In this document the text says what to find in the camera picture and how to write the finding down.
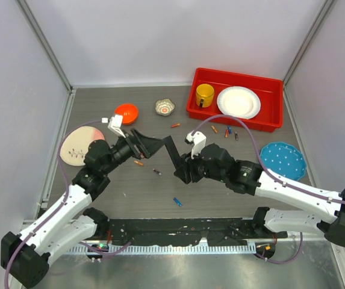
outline wooden tabletop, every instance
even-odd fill
[[[135,104],[139,116],[135,124],[123,126],[129,129],[135,127],[142,134],[163,138],[171,135],[180,154],[190,151],[190,146],[184,142],[185,136],[192,131],[200,120],[191,119],[185,110],[190,87],[125,87],[107,89],[78,89],[70,114],[67,130],[98,120],[101,117],[111,117],[115,108],[123,103]],[[155,102],[169,98],[175,103],[174,112],[165,117],[155,112]],[[181,125],[170,128],[174,123]],[[237,160],[257,161],[251,140],[243,128],[232,127],[239,135],[239,140],[224,138],[225,125],[214,124],[219,133],[215,134],[211,125],[205,125],[201,131],[207,136],[207,144],[216,143]],[[109,132],[106,125],[96,125],[106,141],[113,145],[117,137]],[[284,124],[273,133],[253,131],[259,148],[272,141],[284,141],[298,147],[290,117],[284,109]],[[110,173],[111,183],[94,201],[92,207],[103,211],[111,218],[184,218],[184,217],[252,217],[257,207],[271,207],[280,210],[290,210],[291,206],[275,200],[253,197],[234,193],[224,184],[210,179],[202,179],[196,184],[185,185],[174,177],[174,167],[165,148],[148,160],[143,160],[145,166],[140,167],[128,160]],[[72,180],[81,167],[64,164],[69,180]],[[157,175],[155,168],[162,173]],[[308,178],[302,182],[309,184]],[[49,198],[52,205],[63,193],[64,182],[57,170]],[[177,197],[183,204],[177,206],[173,198]]]

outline white wall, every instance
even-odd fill
[[[345,188],[345,0],[337,1],[288,85],[318,186]]]
[[[66,96],[17,4],[1,0],[0,242],[34,217]]]
[[[282,79],[324,0],[28,0],[73,85]]]

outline cup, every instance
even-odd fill
[[[215,95],[214,87],[203,83],[196,87],[196,105],[200,107],[209,107],[213,102]]]

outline red tray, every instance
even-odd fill
[[[196,105],[196,87],[199,84],[208,83],[215,89],[213,103],[206,108]],[[250,128],[259,131],[273,132],[283,124],[283,82],[278,79],[270,79],[233,72],[225,72],[207,68],[196,69],[194,81],[187,102],[188,115],[193,119],[206,119],[216,114],[222,114],[218,109],[216,100],[218,94],[230,86],[243,86],[251,89],[258,95],[261,101],[261,110],[252,119],[242,119]],[[241,126],[232,119],[220,117],[212,120],[225,125]]]

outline gray floor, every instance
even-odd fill
[[[199,120],[190,119],[185,110],[190,87],[130,87],[108,89],[78,89],[69,119],[68,130],[84,122],[110,117],[115,108],[123,103],[133,103],[139,108],[139,117],[130,127],[136,127],[148,136],[165,137],[172,135],[179,153],[188,152],[190,146],[185,136],[194,129]],[[168,117],[156,114],[154,103],[163,98],[170,98],[176,105],[175,111]],[[171,124],[180,123],[177,128]],[[250,138],[242,128],[238,131],[239,141],[233,137],[224,138],[226,126],[215,124],[219,130],[215,134],[210,125],[201,131],[207,136],[207,143],[215,142],[226,148],[239,160],[256,161]],[[105,125],[96,126],[105,135],[110,144],[117,138],[108,132]],[[253,131],[258,146],[261,148],[272,141],[285,141],[298,146],[287,110],[284,109],[284,125],[274,133]],[[127,161],[110,174],[111,183],[93,203],[93,207],[114,218],[181,218],[181,217],[251,217],[257,207],[268,206],[280,210],[290,206],[275,200],[245,196],[233,193],[223,184],[203,179],[197,184],[185,185],[173,176],[174,168],[167,151],[163,148],[140,167]],[[80,167],[64,165],[69,179],[72,179]],[[162,172],[155,174],[152,169]],[[302,182],[309,183],[308,178]],[[64,184],[57,172],[52,187],[49,205],[53,204],[64,192]],[[183,204],[178,207],[173,198]]]
[[[279,242],[274,257],[289,259],[297,249],[298,242]],[[339,289],[344,284],[330,244],[306,241],[302,254],[288,265],[253,255],[117,256],[101,263],[91,263],[85,255],[63,255],[35,287],[49,288]]]

